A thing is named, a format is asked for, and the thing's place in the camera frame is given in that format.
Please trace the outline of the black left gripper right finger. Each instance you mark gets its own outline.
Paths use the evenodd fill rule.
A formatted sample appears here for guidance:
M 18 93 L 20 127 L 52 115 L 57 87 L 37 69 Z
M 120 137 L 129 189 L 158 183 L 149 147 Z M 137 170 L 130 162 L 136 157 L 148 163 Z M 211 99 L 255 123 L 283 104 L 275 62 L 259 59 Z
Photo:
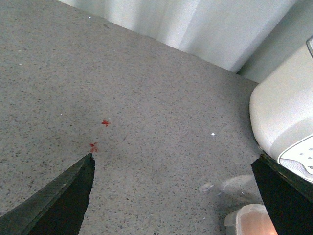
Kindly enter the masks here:
M 279 235 L 313 234 L 313 185 L 266 154 L 252 165 L 271 221 Z

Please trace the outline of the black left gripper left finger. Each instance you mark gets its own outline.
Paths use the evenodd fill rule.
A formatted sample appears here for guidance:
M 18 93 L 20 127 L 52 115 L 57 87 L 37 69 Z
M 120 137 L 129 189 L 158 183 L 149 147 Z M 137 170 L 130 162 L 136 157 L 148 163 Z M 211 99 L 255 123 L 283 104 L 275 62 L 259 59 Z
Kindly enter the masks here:
M 2 235 L 77 235 L 95 173 L 91 153 L 0 218 Z

